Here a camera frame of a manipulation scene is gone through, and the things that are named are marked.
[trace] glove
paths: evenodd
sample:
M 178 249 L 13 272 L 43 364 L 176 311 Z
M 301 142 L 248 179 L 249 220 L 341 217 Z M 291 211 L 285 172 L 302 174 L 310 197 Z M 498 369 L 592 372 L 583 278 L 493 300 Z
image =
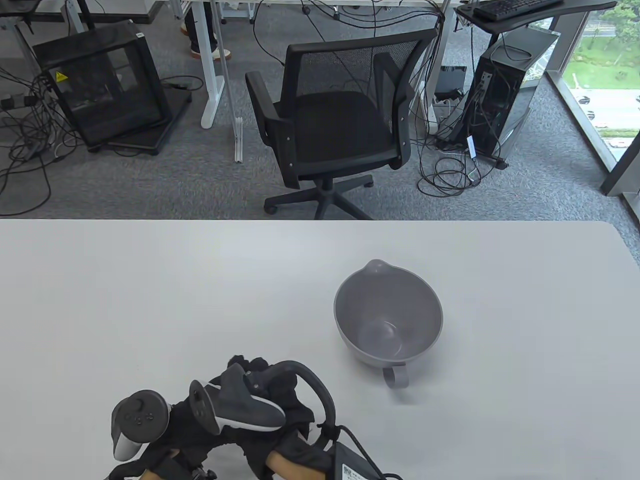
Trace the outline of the glove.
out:
M 263 371 L 269 367 L 262 358 L 249 362 L 241 355 L 229 360 L 227 367 L 232 364 L 239 364 L 245 372 Z M 214 378 L 211 383 L 219 385 L 220 377 Z M 286 416 L 285 426 L 274 432 L 255 432 L 225 426 L 219 435 L 212 435 L 194 418 L 189 399 L 185 399 L 173 406 L 169 425 L 163 435 L 150 443 L 138 460 L 115 467 L 109 474 L 109 480 L 124 480 L 125 477 L 138 477 L 145 470 L 153 471 L 174 449 L 180 451 L 174 460 L 191 472 L 206 460 L 213 448 L 230 443 L 242 448 L 251 470 L 260 480 L 271 480 L 273 477 L 273 472 L 266 466 L 271 451 L 280 453 L 298 465 L 328 472 L 332 467 L 332 457 L 299 437 L 300 433 L 305 439 L 308 438 L 314 414 L 298 400 L 295 392 L 297 384 L 298 377 L 292 372 L 276 377 L 269 384 L 265 397 L 279 405 Z
M 261 372 L 269 365 L 262 358 L 251 362 L 243 356 L 235 356 L 230 364 L 239 364 L 245 372 Z M 220 384 L 220 377 L 211 383 Z M 309 426 L 314 422 L 314 413 L 303 405 L 296 396 L 298 377 L 293 372 L 285 372 L 276 377 L 268 386 L 265 398 L 281 407 L 285 412 L 284 427 L 273 432 L 256 432 L 224 427 L 222 434 L 242 448 L 249 467 L 260 480 L 271 480 L 273 472 L 266 466 L 267 457 L 272 451 L 281 454 L 287 460 L 305 467 L 328 472 L 332 469 L 332 457 L 324 450 L 309 445 Z

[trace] keyboard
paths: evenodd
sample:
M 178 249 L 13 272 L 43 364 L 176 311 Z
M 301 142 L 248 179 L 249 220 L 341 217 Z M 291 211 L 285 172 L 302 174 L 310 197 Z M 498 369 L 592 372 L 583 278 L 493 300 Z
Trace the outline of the keyboard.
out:
M 492 22 L 512 19 L 535 12 L 563 0 L 494 0 L 474 8 L 474 14 Z

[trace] office chair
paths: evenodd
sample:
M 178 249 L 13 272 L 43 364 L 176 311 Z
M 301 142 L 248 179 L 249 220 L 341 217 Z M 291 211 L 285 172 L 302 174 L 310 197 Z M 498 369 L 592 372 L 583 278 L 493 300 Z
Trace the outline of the office chair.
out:
M 342 194 L 373 187 L 366 175 L 333 180 L 389 165 L 402 167 L 411 156 L 409 85 L 435 29 L 398 35 L 290 45 L 280 101 L 269 97 L 258 72 L 245 75 L 260 136 L 275 154 L 288 188 L 301 180 L 316 188 L 274 196 L 264 211 L 278 205 L 318 202 L 316 220 L 331 204 L 359 220 L 371 217 Z

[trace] pc case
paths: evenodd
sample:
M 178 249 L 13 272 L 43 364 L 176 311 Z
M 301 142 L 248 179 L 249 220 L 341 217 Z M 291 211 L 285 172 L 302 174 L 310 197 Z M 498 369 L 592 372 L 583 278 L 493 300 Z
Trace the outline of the pc case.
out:
M 474 82 L 465 98 L 441 125 L 440 144 L 467 145 L 504 159 L 506 142 L 515 137 L 530 112 L 559 34 L 533 26 L 505 34 L 480 57 Z
M 145 36 L 131 20 L 33 50 L 65 116 L 90 150 L 172 119 Z

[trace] chair base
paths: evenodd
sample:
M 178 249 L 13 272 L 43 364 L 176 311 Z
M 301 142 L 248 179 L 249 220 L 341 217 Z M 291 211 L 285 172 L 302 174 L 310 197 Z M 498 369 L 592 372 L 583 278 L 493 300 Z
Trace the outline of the chair base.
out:
M 316 183 L 316 188 L 267 198 L 264 201 L 264 211 L 269 215 L 274 215 L 278 211 L 278 205 L 318 202 L 314 220 L 322 220 L 329 205 L 335 205 L 357 220 L 373 220 L 342 196 L 344 192 L 358 187 L 373 187 L 373 177 L 371 175 L 345 180 L 336 184 L 333 183 L 333 179 L 314 180 L 314 182 Z

